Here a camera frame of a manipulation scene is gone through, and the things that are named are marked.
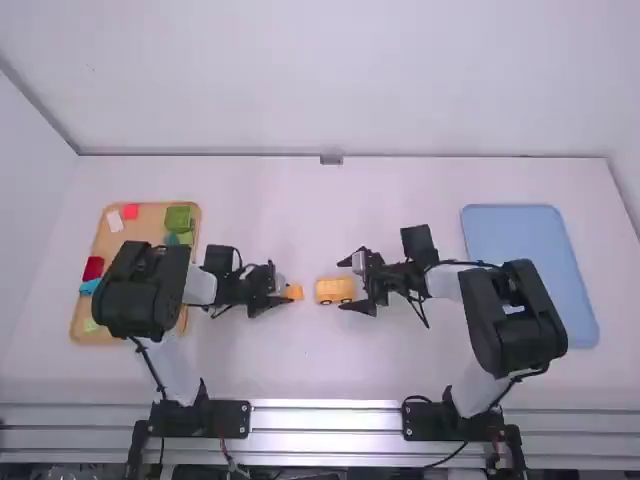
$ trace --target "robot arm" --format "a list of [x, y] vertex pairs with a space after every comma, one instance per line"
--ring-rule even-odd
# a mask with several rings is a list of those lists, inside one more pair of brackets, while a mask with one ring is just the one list
[[209, 245], [205, 265], [190, 263], [188, 246], [152, 247], [125, 242], [93, 295], [91, 311], [113, 337], [130, 339], [158, 384], [155, 403], [192, 406], [200, 376], [180, 349], [174, 327], [181, 305], [205, 310], [247, 305], [253, 318], [291, 300], [279, 297], [286, 282], [274, 264], [233, 270], [234, 247]]
[[[567, 333], [530, 260], [502, 266], [440, 260], [428, 225], [403, 228], [401, 236], [404, 262], [386, 264], [379, 253], [361, 247], [338, 263], [363, 278], [367, 294], [340, 308], [376, 316], [378, 306], [388, 305], [390, 292], [410, 303], [428, 298], [462, 303], [475, 354], [462, 381], [452, 387], [462, 418], [489, 410], [511, 383], [543, 373], [566, 353]], [[421, 319], [429, 327], [426, 316]]]

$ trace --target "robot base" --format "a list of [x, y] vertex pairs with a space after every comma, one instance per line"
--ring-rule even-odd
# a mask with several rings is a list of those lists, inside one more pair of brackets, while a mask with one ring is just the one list
[[151, 406], [152, 437], [244, 439], [249, 436], [251, 404], [245, 400], [212, 400], [202, 380], [194, 404], [161, 401]]
[[450, 398], [447, 387], [444, 401], [427, 403], [405, 401], [402, 404], [402, 435], [409, 442], [467, 441], [491, 442], [504, 435], [501, 413], [488, 411], [462, 418]]

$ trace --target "aluminum rail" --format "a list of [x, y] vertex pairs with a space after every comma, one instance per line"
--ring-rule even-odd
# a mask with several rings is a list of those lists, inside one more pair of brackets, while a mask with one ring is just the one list
[[[397, 466], [435, 462], [459, 445], [406, 442], [396, 401], [253, 400], [251, 433], [228, 440], [248, 465]], [[0, 462], [124, 463], [146, 405], [0, 403]], [[530, 468], [640, 470], [639, 410], [505, 410], [520, 426]], [[146, 462], [157, 461], [151, 439]], [[482, 468], [488, 446], [469, 444], [445, 467]], [[167, 439], [167, 465], [224, 464], [218, 440]]]

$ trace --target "white wall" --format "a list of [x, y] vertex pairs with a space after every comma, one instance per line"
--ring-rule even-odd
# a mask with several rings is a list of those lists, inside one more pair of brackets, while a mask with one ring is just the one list
[[0, 73], [0, 355], [44, 256], [76, 158]]
[[638, 220], [639, 19], [635, 0], [7, 0], [0, 52], [87, 152], [606, 155]]

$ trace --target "red block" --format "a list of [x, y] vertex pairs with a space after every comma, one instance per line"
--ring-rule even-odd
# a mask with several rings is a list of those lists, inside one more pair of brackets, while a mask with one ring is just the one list
[[89, 257], [87, 259], [87, 265], [84, 267], [84, 273], [82, 274], [82, 281], [88, 282], [94, 278], [100, 278], [102, 276], [102, 270], [104, 269], [104, 258], [102, 257]]
[[129, 203], [122, 207], [122, 218], [125, 220], [135, 220], [138, 218], [138, 204]]

